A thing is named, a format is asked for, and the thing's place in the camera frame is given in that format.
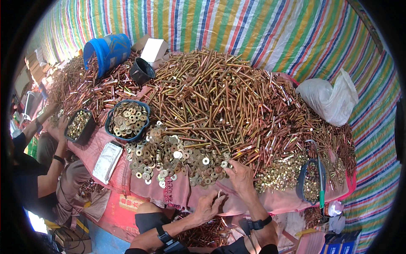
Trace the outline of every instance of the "black plastic basket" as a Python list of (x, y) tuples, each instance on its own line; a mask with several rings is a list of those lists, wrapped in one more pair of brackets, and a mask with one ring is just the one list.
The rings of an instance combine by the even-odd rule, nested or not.
[[(66, 132), (68, 131), (68, 126), (72, 124), (73, 120), (75, 119), (76, 115), (78, 112), (80, 111), (84, 111), (84, 112), (90, 112), (90, 118), (87, 121), (86, 125), (83, 128), (82, 133), (79, 135), (79, 137), (76, 140), (73, 140), (72, 138), (68, 137), (68, 135), (66, 134)], [(76, 111), (73, 115), (73, 117), (69, 120), (68, 125), (65, 128), (65, 132), (64, 132), (64, 136), (67, 140), (79, 144), (79, 145), (86, 145), (87, 142), (90, 139), (90, 136), (92, 135), (93, 131), (96, 128), (96, 122), (95, 119), (93, 118), (93, 114), (91, 111), (87, 110), (87, 109), (79, 109), (78, 111)]]
[[(298, 195), (298, 197), (306, 202), (309, 202), (312, 206), (316, 205), (317, 202), (320, 201), (316, 200), (314, 202), (307, 200), (303, 194), (303, 186), (305, 184), (305, 176), (306, 176), (306, 172), (307, 172), (307, 166), (309, 163), (315, 163), (317, 164), (317, 159), (309, 159), (305, 164), (302, 165), (302, 168), (300, 170), (300, 174), (299, 174), (299, 178), (298, 178), (298, 185), (296, 185), (296, 194)], [(324, 165), (320, 162), (320, 166), (321, 166), (321, 171), (322, 174), (319, 176), (322, 177), (322, 181), (324, 182), (324, 186), (326, 186), (326, 169), (324, 168)]]

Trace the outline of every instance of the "finger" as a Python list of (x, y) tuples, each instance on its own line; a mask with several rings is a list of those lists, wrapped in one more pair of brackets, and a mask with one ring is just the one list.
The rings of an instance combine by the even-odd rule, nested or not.
[(225, 198), (226, 198), (226, 195), (216, 198), (216, 200), (214, 201), (214, 204), (212, 205), (213, 212), (215, 212), (216, 214), (218, 213), (218, 208), (220, 207), (221, 203), (223, 203), (223, 200)]
[(218, 194), (218, 191), (212, 190), (212, 191), (207, 195), (207, 197), (208, 197), (210, 200), (213, 200), (214, 197), (217, 196), (217, 194)]
[(239, 163), (238, 161), (235, 161), (235, 160), (229, 160), (228, 163), (233, 165), (234, 168), (244, 167), (244, 165), (242, 165), (241, 163)]
[(234, 168), (229, 168), (229, 167), (225, 167), (224, 171), (226, 171), (226, 173), (230, 176), (230, 177), (234, 177), (236, 172), (234, 171)]

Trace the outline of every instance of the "black shirt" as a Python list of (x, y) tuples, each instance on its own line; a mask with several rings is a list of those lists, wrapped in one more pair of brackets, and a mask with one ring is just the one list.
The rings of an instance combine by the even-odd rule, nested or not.
[(38, 176), (46, 175), (48, 168), (24, 153), (25, 139), (24, 133), (13, 139), (14, 159), (18, 163), (18, 165), (13, 166), (17, 197), (28, 211), (49, 221), (55, 221), (57, 217), (52, 208), (56, 207), (58, 203), (56, 193), (38, 198)]
[[(142, 249), (128, 249), (124, 254), (148, 254)], [(278, 254), (278, 247), (274, 244), (265, 245), (259, 254)]]

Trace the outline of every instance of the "floor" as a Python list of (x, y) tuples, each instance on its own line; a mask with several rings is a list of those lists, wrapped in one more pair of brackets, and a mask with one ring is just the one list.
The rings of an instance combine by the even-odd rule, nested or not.
[(123, 254), (130, 243), (107, 233), (88, 220), (89, 234), (92, 240), (92, 254)]

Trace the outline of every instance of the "striped tarpaulin wall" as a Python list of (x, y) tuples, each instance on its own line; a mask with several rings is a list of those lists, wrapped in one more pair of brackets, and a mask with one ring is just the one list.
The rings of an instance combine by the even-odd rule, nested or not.
[(357, 189), (345, 200), (347, 231), (362, 229), (364, 252), (382, 226), (396, 192), (394, 63), (379, 54), (368, 30), (344, 0), (62, 0), (39, 24), (33, 44), (51, 63), (69, 59), (95, 37), (145, 34), (171, 51), (208, 47), (286, 72), (299, 82), (334, 82), (342, 67), (359, 104), (349, 120), (355, 137)]

